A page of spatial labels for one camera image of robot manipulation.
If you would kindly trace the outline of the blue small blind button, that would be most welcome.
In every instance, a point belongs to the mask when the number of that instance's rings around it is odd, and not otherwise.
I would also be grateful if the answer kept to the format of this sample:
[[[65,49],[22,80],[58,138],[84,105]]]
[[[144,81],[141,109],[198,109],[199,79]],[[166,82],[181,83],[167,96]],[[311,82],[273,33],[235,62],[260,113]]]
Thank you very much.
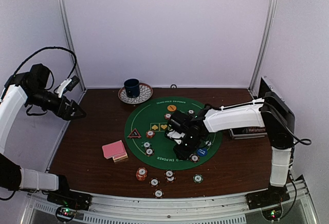
[[[208,150],[206,148],[199,148],[196,153],[198,156],[204,157],[208,154]]]

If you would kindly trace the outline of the hundred chips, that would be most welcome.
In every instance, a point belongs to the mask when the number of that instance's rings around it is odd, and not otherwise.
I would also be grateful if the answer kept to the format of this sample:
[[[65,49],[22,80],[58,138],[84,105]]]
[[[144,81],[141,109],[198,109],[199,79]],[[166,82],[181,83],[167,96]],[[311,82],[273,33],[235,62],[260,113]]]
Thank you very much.
[[[193,163],[197,163],[197,162],[199,162],[199,156],[196,154],[191,154],[189,157],[189,160]]]
[[[195,114],[195,111],[192,110],[192,109],[189,109],[189,110],[188,110],[188,114],[193,115],[193,114]]]

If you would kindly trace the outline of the red five chips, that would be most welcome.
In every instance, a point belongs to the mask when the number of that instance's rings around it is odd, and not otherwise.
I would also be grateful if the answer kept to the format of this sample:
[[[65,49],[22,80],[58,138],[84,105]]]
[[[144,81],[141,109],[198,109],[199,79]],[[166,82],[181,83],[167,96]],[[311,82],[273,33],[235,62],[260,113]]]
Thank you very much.
[[[149,130],[145,135],[147,138],[153,138],[155,136],[155,132],[153,130]]]
[[[166,120],[169,120],[169,119],[171,118],[171,114],[170,114],[170,113],[166,113],[166,114],[164,115],[164,118],[165,118]]]

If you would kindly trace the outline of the orange big blind button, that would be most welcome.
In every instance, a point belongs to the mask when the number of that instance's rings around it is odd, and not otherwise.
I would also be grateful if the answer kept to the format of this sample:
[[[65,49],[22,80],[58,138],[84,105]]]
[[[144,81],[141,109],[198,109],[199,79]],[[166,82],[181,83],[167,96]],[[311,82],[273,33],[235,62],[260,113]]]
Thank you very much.
[[[170,105],[167,106],[167,110],[169,112],[175,112],[177,110],[177,106],[174,105],[174,104],[170,104]]]

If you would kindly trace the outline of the green twenty chip stack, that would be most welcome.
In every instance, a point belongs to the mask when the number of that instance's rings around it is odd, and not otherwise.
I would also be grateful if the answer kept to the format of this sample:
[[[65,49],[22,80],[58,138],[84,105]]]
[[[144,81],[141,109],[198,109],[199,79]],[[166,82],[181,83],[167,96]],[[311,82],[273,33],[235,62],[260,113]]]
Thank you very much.
[[[203,182],[203,180],[204,180],[204,178],[201,174],[195,174],[193,176],[194,183],[201,183],[201,182]]]

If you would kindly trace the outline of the hundred chip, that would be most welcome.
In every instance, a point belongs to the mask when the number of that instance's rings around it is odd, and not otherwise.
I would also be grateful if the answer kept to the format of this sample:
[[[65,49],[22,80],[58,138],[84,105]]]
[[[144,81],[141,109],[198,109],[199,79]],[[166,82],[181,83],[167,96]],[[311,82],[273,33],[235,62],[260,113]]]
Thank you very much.
[[[166,170],[164,175],[167,177],[167,178],[171,178],[174,176],[174,171],[173,170]]]
[[[156,187],[159,185],[159,180],[157,178],[151,178],[150,185]]]
[[[145,154],[150,157],[150,156],[153,156],[154,155],[154,150],[152,148],[147,148],[145,150]]]
[[[166,181],[167,182],[174,182],[175,181],[175,176],[172,176],[172,177],[166,177]]]
[[[164,192],[163,192],[163,190],[161,190],[161,189],[156,189],[156,190],[154,191],[154,197],[155,197],[155,198],[163,198],[163,196],[164,196]]]

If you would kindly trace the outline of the red-backed card deck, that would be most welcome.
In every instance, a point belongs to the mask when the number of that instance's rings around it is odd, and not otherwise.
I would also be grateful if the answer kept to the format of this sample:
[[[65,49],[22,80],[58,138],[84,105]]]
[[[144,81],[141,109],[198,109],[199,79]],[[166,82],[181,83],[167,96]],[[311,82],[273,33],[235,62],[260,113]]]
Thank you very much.
[[[121,140],[102,146],[105,159],[118,158],[126,155],[124,144]]]

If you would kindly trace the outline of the red five chip stack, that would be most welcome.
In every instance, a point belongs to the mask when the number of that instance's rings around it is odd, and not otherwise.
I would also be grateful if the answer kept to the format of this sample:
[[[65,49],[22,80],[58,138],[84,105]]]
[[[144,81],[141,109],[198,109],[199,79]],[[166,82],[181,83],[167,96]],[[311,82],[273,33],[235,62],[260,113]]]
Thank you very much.
[[[140,167],[136,171],[136,178],[137,178],[138,181],[144,181],[144,180],[146,180],[147,175],[148,175],[148,171],[144,167]]]

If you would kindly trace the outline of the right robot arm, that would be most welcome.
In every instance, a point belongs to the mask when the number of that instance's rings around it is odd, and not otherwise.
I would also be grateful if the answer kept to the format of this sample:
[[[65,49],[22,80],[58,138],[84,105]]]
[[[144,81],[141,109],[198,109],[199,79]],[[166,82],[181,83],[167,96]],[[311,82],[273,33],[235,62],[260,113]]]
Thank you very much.
[[[165,136],[176,142],[174,153],[179,160],[187,160],[210,133],[245,128],[263,127],[272,148],[270,188],[264,192],[268,204],[283,196],[288,171],[293,164],[293,150],[297,144],[309,146],[311,139],[300,139],[294,134],[295,115],[273,91],[263,98],[233,106],[214,107],[205,104],[191,115],[180,111],[171,114]]]

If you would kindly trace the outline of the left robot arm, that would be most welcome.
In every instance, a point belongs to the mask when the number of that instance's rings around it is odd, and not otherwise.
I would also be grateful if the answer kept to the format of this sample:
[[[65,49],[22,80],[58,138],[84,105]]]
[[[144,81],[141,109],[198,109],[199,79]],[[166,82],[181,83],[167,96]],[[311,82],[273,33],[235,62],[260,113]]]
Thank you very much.
[[[24,169],[4,156],[9,132],[22,106],[38,106],[44,113],[51,111],[65,121],[86,117],[77,102],[64,96],[80,82],[79,78],[68,78],[50,92],[46,89],[50,73],[43,64],[35,64],[29,72],[12,75],[5,84],[1,97],[1,187],[10,191],[54,191],[55,199],[68,206],[74,194],[68,190],[65,176]]]

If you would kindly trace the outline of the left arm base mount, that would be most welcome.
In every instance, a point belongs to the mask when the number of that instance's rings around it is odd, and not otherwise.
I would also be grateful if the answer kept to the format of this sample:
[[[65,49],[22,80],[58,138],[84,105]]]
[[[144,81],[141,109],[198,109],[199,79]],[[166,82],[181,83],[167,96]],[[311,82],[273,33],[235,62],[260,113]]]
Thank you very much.
[[[49,192],[47,201],[60,206],[65,206],[74,210],[89,210],[92,196],[79,192],[69,192],[68,196],[60,195],[55,192]]]

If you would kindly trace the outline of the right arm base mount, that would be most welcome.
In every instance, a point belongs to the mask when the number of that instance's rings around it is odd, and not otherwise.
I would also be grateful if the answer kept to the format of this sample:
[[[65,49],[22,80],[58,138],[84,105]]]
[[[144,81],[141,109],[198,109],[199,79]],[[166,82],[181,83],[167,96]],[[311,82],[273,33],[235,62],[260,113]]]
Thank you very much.
[[[246,195],[247,204],[250,210],[264,208],[290,200],[288,193],[277,193],[270,191],[260,191]]]

